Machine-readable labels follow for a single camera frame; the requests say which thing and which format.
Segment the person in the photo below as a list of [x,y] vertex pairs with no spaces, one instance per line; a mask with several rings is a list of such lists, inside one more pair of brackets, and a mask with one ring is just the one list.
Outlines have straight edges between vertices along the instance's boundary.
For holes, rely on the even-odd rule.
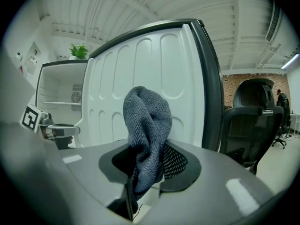
[[287,95],[285,93],[281,92],[280,89],[277,90],[277,95],[278,95],[278,100],[277,101],[278,102],[279,101],[284,101],[284,102],[287,103],[286,105],[289,107],[289,100],[287,98]]

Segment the air vent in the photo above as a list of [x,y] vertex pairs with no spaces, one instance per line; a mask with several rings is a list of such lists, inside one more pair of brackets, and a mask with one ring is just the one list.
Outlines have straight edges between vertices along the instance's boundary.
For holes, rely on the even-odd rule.
[[266,39],[269,42],[272,40],[272,38],[276,32],[276,28],[278,27],[279,16],[280,16],[280,7],[274,3],[273,16],[272,16],[272,20],[270,22],[269,32],[266,37]]
[[79,103],[81,100],[81,94],[79,92],[73,92],[71,96],[72,103]]

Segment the black cable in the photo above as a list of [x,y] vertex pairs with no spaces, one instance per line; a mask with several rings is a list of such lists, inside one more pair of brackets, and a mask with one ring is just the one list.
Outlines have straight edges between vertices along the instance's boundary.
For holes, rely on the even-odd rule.
[[142,205],[139,208],[139,211],[137,212],[137,214],[135,215],[135,217],[139,214],[140,210],[141,210]]
[[44,133],[43,131],[42,131],[42,134],[43,135],[50,135],[51,133]]

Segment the green plant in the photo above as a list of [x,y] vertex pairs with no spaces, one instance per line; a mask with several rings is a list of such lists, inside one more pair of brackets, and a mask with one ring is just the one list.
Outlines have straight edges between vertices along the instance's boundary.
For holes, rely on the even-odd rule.
[[88,54],[89,50],[87,50],[85,46],[79,46],[79,45],[74,45],[74,44],[71,44],[71,45],[72,45],[72,48],[69,48],[69,49],[71,50],[71,54],[73,56],[76,56],[79,59],[86,59],[86,55]]

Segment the black mesh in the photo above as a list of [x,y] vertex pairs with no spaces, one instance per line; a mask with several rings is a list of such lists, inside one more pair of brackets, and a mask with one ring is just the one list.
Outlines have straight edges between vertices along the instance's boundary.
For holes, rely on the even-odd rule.
[[269,148],[273,126],[280,114],[273,116],[236,115],[230,120],[226,155],[244,165],[259,160]]
[[163,164],[166,180],[183,172],[186,169],[188,161],[181,153],[165,144]]

